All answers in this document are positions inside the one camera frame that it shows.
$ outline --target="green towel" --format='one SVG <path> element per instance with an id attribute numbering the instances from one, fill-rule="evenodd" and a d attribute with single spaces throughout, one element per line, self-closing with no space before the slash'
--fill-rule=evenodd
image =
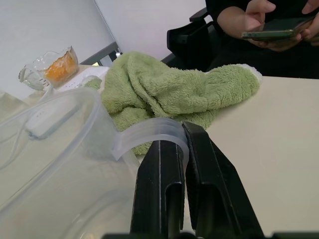
<path id="1" fill-rule="evenodd" d="M 114 61 L 101 98 L 119 131 L 153 117 L 208 128 L 220 108 L 249 98 L 259 85 L 258 74 L 249 67 L 228 65 L 209 73 L 183 71 L 131 52 Z M 149 146 L 138 146 L 134 153 L 145 154 Z"/>

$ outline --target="white table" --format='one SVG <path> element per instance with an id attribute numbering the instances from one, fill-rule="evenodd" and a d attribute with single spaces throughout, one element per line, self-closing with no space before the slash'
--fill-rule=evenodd
<path id="1" fill-rule="evenodd" d="M 236 167 L 266 235 L 319 231 L 319 80 L 265 77 L 207 132 Z"/>

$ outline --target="hand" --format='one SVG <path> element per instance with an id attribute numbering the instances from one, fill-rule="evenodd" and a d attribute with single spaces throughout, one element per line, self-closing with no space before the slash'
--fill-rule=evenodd
<path id="1" fill-rule="evenodd" d="M 245 14 L 245 29 L 247 31 L 252 30 L 263 23 L 265 23 L 266 13 L 272 12 L 276 9 L 276 5 L 267 0 L 252 0 L 248 3 Z M 302 37 L 298 34 L 294 39 L 281 40 L 281 41 L 254 41 L 249 39 L 248 41 L 258 47 L 268 48 L 273 51 L 281 52 L 286 51 L 301 41 Z"/>
<path id="2" fill-rule="evenodd" d="M 303 9 L 303 14 L 308 14 L 319 7 L 319 0 L 308 0 Z M 316 15 L 311 25 L 301 32 L 304 41 L 310 42 L 312 46 L 319 46 L 319 14 Z"/>

